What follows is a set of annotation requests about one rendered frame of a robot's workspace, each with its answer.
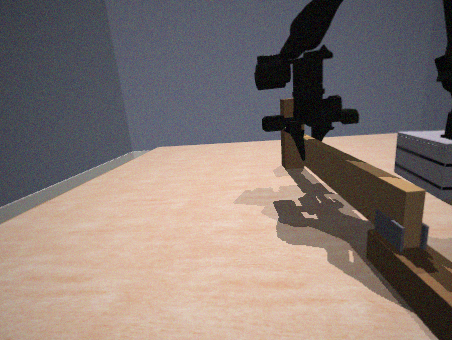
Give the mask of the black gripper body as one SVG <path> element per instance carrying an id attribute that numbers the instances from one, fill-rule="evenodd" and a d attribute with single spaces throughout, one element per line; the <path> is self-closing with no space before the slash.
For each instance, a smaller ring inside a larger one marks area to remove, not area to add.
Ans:
<path id="1" fill-rule="evenodd" d="M 293 105 L 296 101 L 297 94 L 304 94 L 304 98 L 316 98 L 317 95 L 324 94 L 322 84 L 302 85 L 294 86 L 292 97 Z M 331 127 L 332 122 L 341 122 L 342 124 L 355 124 L 358 123 L 358 112 L 355 109 L 341 109 L 340 114 L 332 115 L 332 121 L 330 124 L 321 124 L 315 127 Z M 264 116 L 262 119 L 262 129 L 266 132 L 282 131 L 284 127 L 288 131 L 301 130 L 301 125 L 305 125 L 302 119 L 295 120 L 294 117 L 284 118 L 282 115 Z"/>

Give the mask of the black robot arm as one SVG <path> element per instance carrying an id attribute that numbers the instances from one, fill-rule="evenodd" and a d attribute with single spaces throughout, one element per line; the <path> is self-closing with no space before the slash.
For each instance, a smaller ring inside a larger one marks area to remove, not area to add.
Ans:
<path id="1" fill-rule="evenodd" d="M 325 44 L 318 51 L 306 52 L 317 48 L 330 27 L 331 22 L 343 0 L 311 0 L 294 18 L 290 25 L 290 36 L 280 54 L 258 56 L 254 72 L 258 90 L 285 88 L 291 80 L 293 86 L 322 83 L 322 60 L 331 59 L 332 53 Z M 452 96 L 452 0 L 443 0 L 447 47 L 445 55 L 435 58 L 438 70 L 437 82 L 441 81 L 445 90 Z M 303 58 L 297 59 L 303 54 Z M 291 60 L 293 59 L 293 60 Z M 299 97 L 298 97 L 299 96 Z M 293 112 L 294 119 L 302 119 L 309 127 L 330 124 L 332 115 L 340 114 L 341 97 L 338 95 L 322 99 L 304 98 L 297 94 Z"/>

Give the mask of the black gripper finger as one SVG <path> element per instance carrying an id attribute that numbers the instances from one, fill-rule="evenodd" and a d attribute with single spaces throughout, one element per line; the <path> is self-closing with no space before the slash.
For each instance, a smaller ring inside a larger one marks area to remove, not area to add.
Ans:
<path id="1" fill-rule="evenodd" d="M 334 127 L 311 127 L 311 137 L 315 138 L 322 142 L 324 136 L 328 133 L 329 130 L 333 130 Z"/>
<path id="2" fill-rule="evenodd" d="M 299 154 L 301 156 L 301 159 L 305 161 L 304 130 L 301 129 L 296 131 L 288 131 L 285 128 L 284 131 L 292 136 L 299 151 Z"/>

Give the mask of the long wooden rail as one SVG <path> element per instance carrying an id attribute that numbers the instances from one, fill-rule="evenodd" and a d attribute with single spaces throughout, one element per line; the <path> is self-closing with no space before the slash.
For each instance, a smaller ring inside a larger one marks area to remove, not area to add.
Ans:
<path id="1" fill-rule="evenodd" d="M 417 248 L 426 190 L 304 134 L 305 161 L 291 154 L 375 225 L 376 209 L 405 227 L 403 248 Z"/>

